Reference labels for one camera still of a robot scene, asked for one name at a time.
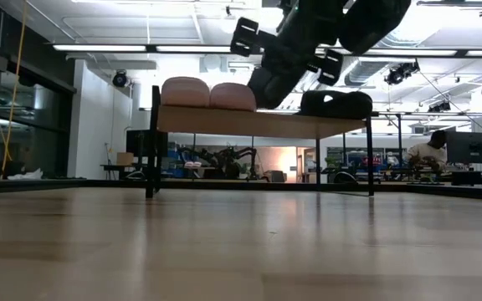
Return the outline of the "round black ceiling speaker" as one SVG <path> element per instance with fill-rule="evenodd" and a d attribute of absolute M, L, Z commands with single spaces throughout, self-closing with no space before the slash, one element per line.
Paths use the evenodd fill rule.
<path fill-rule="evenodd" d="M 131 83 L 124 69 L 117 70 L 112 78 L 112 84 L 117 88 L 125 88 Z"/>

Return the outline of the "white crumpled sheet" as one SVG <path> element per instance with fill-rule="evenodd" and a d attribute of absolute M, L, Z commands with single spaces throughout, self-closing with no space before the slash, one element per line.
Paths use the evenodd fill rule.
<path fill-rule="evenodd" d="M 16 174 L 13 176 L 8 176 L 11 181 L 21 181 L 21 180 L 41 180 L 44 173 L 41 169 L 36 171 L 26 172 L 25 174 Z"/>

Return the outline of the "small black monitor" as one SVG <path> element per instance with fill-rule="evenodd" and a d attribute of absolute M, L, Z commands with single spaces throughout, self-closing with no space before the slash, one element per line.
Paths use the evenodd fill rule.
<path fill-rule="evenodd" d="M 151 138 L 150 130 L 128 130 L 126 132 L 126 152 L 132 153 L 135 157 L 148 156 Z M 157 131 L 155 138 L 156 153 L 162 156 L 167 151 L 168 135 L 166 132 Z"/>

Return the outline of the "pink slide sandal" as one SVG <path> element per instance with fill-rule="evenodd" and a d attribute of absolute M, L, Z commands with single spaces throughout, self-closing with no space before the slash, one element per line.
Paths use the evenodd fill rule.
<path fill-rule="evenodd" d="M 205 108 L 209 103 L 210 89 L 201 79 L 173 77 L 162 85 L 162 105 Z"/>
<path fill-rule="evenodd" d="M 246 85 L 222 83 L 215 85 L 210 92 L 209 106 L 224 110 L 256 111 L 254 93 Z"/>

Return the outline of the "black aluminium table frame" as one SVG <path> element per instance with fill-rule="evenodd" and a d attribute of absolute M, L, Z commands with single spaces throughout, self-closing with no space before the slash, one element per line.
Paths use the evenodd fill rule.
<path fill-rule="evenodd" d="M 8 181 L 0 180 L 0 193 L 13 191 L 39 191 L 64 188 L 146 188 L 144 181 L 104 181 L 104 180 L 35 180 Z M 189 190 L 237 190 L 237 191 L 324 191 L 324 192 L 403 192 L 435 196 L 451 196 L 482 200 L 482 187 L 476 186 L 435 186 L 407 184 L 305 184 L 305 183 L 268 183 L 255 181 L 163 181 L 162 189 Z"/>

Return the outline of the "silver ventilation duct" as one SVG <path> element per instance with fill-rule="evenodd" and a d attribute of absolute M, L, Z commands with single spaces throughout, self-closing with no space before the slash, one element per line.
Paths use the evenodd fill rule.
<path fill-rule="evenodd" d="M 420 40 L 403 40 L 392 37 L 385 37 L 376 44 L 379 48 L 403 48 L 403 47 L 417 47 L 421 43 Z M 357 60 L 356 65 L 342 74 L 344 84 L 346 86 L 362 86 L 375 74 L 387 68 L 390 62 L 370 62 Z"/>

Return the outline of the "large black monitor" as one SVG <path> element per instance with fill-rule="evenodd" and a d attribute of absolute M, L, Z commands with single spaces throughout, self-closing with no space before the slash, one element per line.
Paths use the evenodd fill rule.
<path fill-rule="evenodd" d="M 482 133 L 448 131 L 445 136 L 448 162 L 482 164 Z"/>

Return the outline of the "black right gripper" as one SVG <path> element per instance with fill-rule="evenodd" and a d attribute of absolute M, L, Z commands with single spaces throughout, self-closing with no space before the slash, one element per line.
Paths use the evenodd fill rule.
<path fill-rule="evenodd" d="M 306 42 L 290 42 L 278 35 L 259 29 L 259 24 L 240 18 L 233 32 L 230 52 L 243 57 L 262 55 L 260 63 L 264 76 L 264 90 L 293 90 L 306 71 L 318 74 L 318 81 L 334 85 L 341 73 L 343 55 L 326 49 L 316 53 L 317 47 Z"/>

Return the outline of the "white globe lamp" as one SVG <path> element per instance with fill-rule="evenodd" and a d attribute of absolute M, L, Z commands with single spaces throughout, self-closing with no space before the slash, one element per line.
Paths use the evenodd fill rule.
<path fill-rule="evenodd" d="M 227 15 L 220 20 L 220 28 L 223 32 L 231 34 L 236 29 L 237 19 L 234 15 Z"/>

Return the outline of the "wooden shelf with black frame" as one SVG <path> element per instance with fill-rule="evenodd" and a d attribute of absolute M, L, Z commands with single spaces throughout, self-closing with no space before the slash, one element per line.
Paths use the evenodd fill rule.
<path fill-rule="evenodd" d="M 148 144 L 148 172 L 146 197 L 152 198 L 160 189 L 161 164 L 156 153 L 156 137 L 160 132 L 181 132 L 210 135 L 239 135 L 269 138 L 310 139 L 315 147 L 330 136 L 350 130 L 367 130 L 368 156 L 372 157 L 372 118 L 348 120 L 303 115 L 277 115 L 241 110 L 217 110 L 161 104 L 160 88 L 151 89 L 150 140 Z"/>

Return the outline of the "person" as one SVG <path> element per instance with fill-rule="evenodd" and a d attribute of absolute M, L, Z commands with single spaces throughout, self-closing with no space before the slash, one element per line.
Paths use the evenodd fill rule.
<path fill-rule="evenodd" d="M 408 164 L 411 167 L 429 166 L 435 171 L 444 169 L 447 163 L 446 133 L 436 130 L 427 143 L 412 146 L 407 153 Z"/>

